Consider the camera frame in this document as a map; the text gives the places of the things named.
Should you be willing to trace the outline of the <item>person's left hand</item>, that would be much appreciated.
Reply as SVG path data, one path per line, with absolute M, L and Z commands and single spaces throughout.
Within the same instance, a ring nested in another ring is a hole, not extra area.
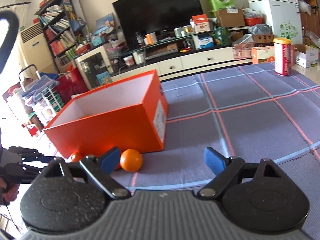
M 7 183 L 2 178 L 0 179 L 0 182 L 1 188 L 3 190 L 6 190 L 6 192 L 2 193 L 2 198 L 4 199 L 4 202 L 10 204 L 11 202 L 15 201 L 19 194 L 20 184 L 12 184 L 8 188 Z

